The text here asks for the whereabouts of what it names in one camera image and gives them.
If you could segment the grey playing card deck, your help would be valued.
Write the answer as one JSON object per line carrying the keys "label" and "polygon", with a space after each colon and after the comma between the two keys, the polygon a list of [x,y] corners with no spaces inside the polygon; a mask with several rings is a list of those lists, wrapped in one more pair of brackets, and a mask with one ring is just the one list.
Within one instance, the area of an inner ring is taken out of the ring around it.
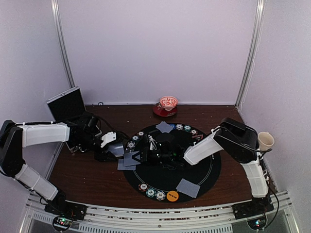
{"label": "grey playing card deck", "polygon": [[107,152],[112,153],[115,157],[121,157],[124,155],[124,147],[122,142],[109,144]]}

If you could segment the red black triangle marker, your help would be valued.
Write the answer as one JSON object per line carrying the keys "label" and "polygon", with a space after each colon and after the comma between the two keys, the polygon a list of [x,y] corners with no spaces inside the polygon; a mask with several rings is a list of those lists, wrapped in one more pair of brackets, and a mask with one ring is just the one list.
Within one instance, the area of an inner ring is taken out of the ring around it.
{"label": "red black triangle marker", "polygon": [[192,137],[193,137],[193,139],[200,141],[204,138],[204,135],[203,134],[196,134],[196,135],[193,135]]}

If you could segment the orange big blind button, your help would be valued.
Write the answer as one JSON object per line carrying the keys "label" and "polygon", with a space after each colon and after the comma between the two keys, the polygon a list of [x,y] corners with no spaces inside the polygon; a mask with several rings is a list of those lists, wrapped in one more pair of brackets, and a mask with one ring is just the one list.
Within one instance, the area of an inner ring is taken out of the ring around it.
{"label": "orange big blind button", "polygon": [[176,202],[179,199],[179,194],[172,190],[167,193],[166,198],[170,202]]}

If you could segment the single grey playing card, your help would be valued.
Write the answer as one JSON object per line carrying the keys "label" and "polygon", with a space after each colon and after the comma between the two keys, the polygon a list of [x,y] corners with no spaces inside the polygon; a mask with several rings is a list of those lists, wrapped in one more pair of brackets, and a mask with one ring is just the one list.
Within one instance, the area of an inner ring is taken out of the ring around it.
{"label": "single grey playing card", "polygon": [[163,123],[161,122],[160,124],[157,124],[156,125],[156,128],[160,131],[160,132],[164,132],[164,130],[165,130],[165,127],[164,127],[164,125],[163,125]]}

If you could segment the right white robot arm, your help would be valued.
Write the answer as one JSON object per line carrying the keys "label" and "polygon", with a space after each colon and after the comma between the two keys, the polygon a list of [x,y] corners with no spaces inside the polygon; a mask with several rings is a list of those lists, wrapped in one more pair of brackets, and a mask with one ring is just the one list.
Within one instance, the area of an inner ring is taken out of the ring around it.
{"label": "right white robot arm", "polygon": [[261,160],[268,149],[259,146],[257,132],[225,118],[209,134],[183,124],[162,122],[143,129],[127,143],[136,162],[125,172],[132,187],[146,197],[186,202],[202,196],[221,172],[220,152],[240,163],[251,187],[249,210],[260,214],[269,204],[269,187]]}

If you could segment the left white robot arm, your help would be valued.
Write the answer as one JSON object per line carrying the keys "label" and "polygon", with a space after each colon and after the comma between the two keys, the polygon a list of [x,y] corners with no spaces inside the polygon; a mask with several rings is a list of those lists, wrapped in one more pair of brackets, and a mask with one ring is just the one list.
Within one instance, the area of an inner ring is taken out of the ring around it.
{"label": "left white robot arm", "polygon": [[101,132],[99,124],[103,121],[89,112],[55,121],[16,123],[6,120],[0,128],[1,172],[51,202],[51,208],[64,216],[70,211],[69,203],[63,200],[61,190],[36,170],[34,159],[66,142],[93,151],[100,161],[111,158],[108,147],[120,142],[123,134],[110,124],[108,132]]}

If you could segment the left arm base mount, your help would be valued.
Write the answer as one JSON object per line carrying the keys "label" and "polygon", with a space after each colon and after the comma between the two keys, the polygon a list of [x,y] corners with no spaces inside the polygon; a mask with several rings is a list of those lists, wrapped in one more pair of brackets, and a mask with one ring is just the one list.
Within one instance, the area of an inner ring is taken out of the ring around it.
{"label": "left arm base mount", "polygon": [[52,226],[58,232],[67,231],[74,221],[84,220],[87,211],[87,206],[83,204],[67,201],[65,204],[65,208],[62,211],[60,207],[55,207],[50,203],[47,203],[44,208],[45,212],[55,215],[52,220]]}

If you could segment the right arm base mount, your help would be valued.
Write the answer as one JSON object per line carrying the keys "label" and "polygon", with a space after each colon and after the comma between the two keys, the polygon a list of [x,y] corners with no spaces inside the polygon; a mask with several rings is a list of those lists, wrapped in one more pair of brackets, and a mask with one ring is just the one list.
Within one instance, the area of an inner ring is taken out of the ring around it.
{"label": "right arm base mount", "polygon": [[273,204],[244,202],[232,206],[235,219],[247,219],[250,229],[262,231],[268,225],[267,212],[274,210]]}

